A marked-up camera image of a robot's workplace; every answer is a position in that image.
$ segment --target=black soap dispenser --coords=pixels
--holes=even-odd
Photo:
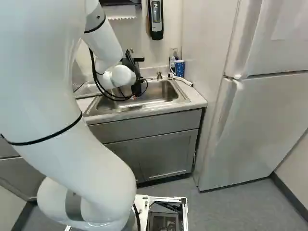
[[[164,35],[163,0],[148,0],[150,35],[153,40],[161,40]]]

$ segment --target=refrigerator door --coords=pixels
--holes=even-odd
[[[308,0],[242,0],[225,75],[308,70]]]
[[[308,128],[308,73],[233,82],[233,101],[212,125],[201,191],[267,177]]]

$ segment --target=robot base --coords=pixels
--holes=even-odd
[[[136,195],[141,231],[188,231],[188,205],[185,197]],[[65,231],[74,231],[67,226]],[[138,231],[133,210],[122,231]]]

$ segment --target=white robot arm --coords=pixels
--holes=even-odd
[[[97,57],[106,89],[136,79],[122,65],[112,74],[105,72],[122,58],[122,50],[108,20],[102,20],[98,0],[11,0],[0,11],[0,78],[5,85],[0,131],[47,176],[38,191],[40,209],[82,230],[122,230],[135,199],[134,175],[93,136],[68,81],[81,37]]]
[[[99,82],[106,90],[133,85],[136,75],[124,65],[117,65],[112,73],[106,72],[122,59],[122,48],[98,0],[87,0],[86,9],[88,16],[82,39],[96,56],[95,69]]]

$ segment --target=faucet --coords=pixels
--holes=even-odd
[[[157,80],[163,79],[162,73],[160,71],[157,72]]]

